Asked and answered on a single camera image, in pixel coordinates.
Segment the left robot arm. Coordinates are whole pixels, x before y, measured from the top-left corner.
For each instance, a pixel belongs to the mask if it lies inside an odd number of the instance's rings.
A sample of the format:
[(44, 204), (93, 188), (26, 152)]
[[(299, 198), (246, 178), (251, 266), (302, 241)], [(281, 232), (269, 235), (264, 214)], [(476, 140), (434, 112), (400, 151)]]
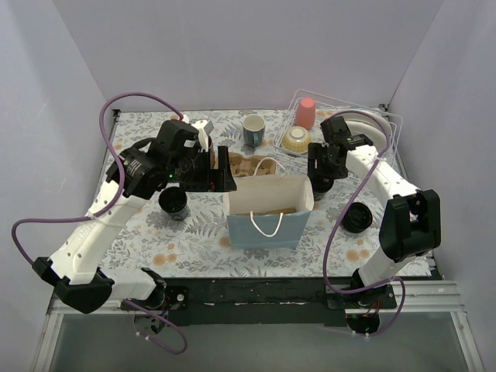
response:
[(173, 183), (180, 191), (230, 192), (236, 183), (226, 146), (216, 148), (212, 122), (163, 122), (155, 137), (123, 150), (106, 172), (93, 205), (82, 223), (50, 257), (37, 258), (32, 268), (53, 286), (55, 295), (71, 308), (88, 314), (108, 300), (132, 300), (149, 310), (166, 298), (164, 279), (149, 268), (135, 272), (104, 272), (99, 263), (127, 222), (155, 193), (161, 203), (178, 205), (166, 196)]

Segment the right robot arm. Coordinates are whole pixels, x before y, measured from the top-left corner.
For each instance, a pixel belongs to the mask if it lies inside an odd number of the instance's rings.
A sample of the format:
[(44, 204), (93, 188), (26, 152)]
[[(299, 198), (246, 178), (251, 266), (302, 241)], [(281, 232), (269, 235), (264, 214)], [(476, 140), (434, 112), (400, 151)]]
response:
[(440, 198), (435, 191), (422, 191), (406, 181), (367, 136), (352, 135), (345, 114), (338, 112), (321, 122), (324, 141), (308, 145), (307, 175), (312, 190), (323, 195), (336, 180), (354, 173), (361, 183), (352, 196), (356, 198), (368, 187), (384, 209), (379, 249), (353, 275), (350, 289), (342, 292), (356, 306), (368, 308), (379, 298), (377, 288), (393, 281), (407, 263), (440, 245)]

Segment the white blue paper bag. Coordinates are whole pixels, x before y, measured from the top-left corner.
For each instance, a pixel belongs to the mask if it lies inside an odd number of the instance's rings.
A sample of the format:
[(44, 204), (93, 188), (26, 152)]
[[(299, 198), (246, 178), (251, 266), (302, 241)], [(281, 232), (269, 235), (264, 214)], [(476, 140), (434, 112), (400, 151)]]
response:
[(290, 174), (273, 157), (229, 155), (236, 190), (225, 193), (234, 249), (294, 249), (314, 208), (308, 176)]

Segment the dark takeout coffee cup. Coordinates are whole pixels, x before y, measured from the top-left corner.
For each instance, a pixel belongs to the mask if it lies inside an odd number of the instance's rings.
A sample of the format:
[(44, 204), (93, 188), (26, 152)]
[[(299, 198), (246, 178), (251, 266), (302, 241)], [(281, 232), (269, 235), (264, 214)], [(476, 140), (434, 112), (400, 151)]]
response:
[(311, 180), (314, 201), (321, 201), (334, 185), (334, 180), (315, 178)]

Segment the single brown cup carrier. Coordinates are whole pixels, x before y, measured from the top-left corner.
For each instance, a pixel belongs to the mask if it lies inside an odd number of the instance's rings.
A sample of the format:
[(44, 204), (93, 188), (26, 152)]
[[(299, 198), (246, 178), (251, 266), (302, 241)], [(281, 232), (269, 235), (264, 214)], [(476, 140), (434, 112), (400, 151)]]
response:
[(293, 214), (296, 213), (297, 210), (295, 208), (279, 208), (279, 209), (273, 209), (270, 211), (265, 211), (265, 212), (244, 212), (244, 213), (237, 213), (239, 216), (261, 216), (261, 215), (287, 215), (287, 214)]

